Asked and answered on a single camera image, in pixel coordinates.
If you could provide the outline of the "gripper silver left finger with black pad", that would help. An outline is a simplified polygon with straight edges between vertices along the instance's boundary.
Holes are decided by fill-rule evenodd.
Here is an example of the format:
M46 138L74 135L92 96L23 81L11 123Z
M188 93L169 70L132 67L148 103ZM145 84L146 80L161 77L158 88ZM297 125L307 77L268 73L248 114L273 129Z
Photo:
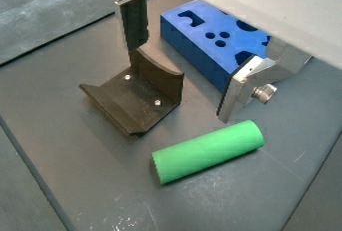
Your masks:
M113 0L114 13L121 21L125 46L137 49L148 40L148 19L145 0Z

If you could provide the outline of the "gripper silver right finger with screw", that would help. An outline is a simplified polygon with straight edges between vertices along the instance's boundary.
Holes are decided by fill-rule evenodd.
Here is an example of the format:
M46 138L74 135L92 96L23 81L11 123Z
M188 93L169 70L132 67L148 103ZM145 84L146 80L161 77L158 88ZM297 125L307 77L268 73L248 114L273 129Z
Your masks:
M216 111L218 120L226 122L252 99L265 104L276 92L273 83L297 74L309 59L308 53L271 38L265 57L252 55L231 75Z

